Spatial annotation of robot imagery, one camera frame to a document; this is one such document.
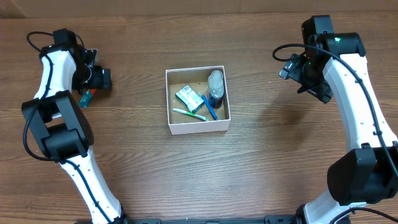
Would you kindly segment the red green toothpaste tube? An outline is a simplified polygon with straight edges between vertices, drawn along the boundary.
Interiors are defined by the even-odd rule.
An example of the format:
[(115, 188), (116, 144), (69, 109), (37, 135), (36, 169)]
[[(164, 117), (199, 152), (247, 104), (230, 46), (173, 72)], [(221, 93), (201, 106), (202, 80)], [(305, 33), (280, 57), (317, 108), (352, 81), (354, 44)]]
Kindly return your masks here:
[(93, 95), (95, 94), (96, 89), (88, 89), (84, 95), (82, 96), (81, 100), (79, 101), (79, 106), (81, 108), (87, 108), (88, 105), (90, 104), (91, 99), (93, 98)]

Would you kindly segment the dark bottle with clear cap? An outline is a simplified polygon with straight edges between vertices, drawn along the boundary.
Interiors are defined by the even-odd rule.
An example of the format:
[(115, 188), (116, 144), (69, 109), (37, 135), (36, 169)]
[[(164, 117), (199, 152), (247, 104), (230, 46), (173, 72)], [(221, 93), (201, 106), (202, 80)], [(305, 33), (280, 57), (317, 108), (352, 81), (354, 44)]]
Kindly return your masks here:
[(224, 81), (223, 73), (219, 70), (214, 70), (208, 77), (208, 101), (214, 109), (221, 107), (224, 96)]

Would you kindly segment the green white toothbrush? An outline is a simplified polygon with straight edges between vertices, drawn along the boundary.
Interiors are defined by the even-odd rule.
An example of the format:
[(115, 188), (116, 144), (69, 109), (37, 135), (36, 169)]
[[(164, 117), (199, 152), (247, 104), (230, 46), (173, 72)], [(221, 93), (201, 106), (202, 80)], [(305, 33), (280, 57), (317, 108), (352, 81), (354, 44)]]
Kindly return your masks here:
[(198, 115), (198, 114), (195, 114), (195, 113), (191, 113), (189, 111), (185, 111), (185, 110), (182, 110), (182, 109), (179, 109), (179, 108), (173, 108), (172, 111), (180, 113), (180, 114), (184, 114), (184, 115), (187, 115), (187, 116), (191, 116), (191, 117), (200, 119), (202, 121), (209, 121), (209, 119), (206, 118), (205, 116)]

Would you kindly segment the green white soap box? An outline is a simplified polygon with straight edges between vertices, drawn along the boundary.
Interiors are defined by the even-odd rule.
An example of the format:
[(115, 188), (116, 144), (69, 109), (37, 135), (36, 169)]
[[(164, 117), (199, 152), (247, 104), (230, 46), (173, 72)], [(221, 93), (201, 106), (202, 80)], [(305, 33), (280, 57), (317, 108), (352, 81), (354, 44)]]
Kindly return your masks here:
[(191, 113), (196, 113), (205, 104), (204, 100), (189, 85), (176, 92), (175, 96)]

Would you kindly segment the blue disposable razor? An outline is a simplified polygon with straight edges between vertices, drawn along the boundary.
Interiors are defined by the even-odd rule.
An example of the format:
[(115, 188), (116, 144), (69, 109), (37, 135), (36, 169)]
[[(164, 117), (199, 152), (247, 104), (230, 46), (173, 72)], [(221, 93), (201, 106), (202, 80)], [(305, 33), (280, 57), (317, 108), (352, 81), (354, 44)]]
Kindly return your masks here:
[(213, 117), (213, 119), (216, 121), (218, 120), (218, 117), (214, 111), (214, 109), (212, 108), (212, 106), (210, 105), (210, 102), (207, 100), (205, 95), (201, 96), (202, 100), (205, 102), (206, 107), (208, 108), (208, 111), (210, 112), (211, 116)]

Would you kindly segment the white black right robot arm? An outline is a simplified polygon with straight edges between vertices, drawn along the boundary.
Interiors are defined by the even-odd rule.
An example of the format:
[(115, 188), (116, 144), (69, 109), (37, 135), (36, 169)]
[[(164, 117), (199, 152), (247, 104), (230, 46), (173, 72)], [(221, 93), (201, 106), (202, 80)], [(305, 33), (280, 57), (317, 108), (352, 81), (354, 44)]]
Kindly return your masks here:
[(305, 51), (292, 55), (280, 72), (340, 111), (346, 154), (327, 172), (327, 189), (297, 210), (299, 223), (346, 223), (348, 214), (397, 193), (397, 136), (388, 126), (368, 73), (360, 36), (338, 34), (328, 15), (302, 24)]

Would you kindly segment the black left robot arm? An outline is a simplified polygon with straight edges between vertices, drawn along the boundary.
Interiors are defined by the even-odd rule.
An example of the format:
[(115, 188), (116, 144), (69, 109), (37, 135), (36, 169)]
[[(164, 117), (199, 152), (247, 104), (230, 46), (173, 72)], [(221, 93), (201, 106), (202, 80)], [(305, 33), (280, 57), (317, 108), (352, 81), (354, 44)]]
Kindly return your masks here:
[(21, 106), (24, 148), (34, 159), (57, 163), (68, 173), (92, 223), (128, 223), (96, 163), (91, 126), (72, 96), (74, 90), (110, 90), (111, 71), (95, 64), (98, 51), (86, 49), (73, 31), (60, 29), (49, 35), (54, 43), (39, 49), (40, 87), (33, 100)]

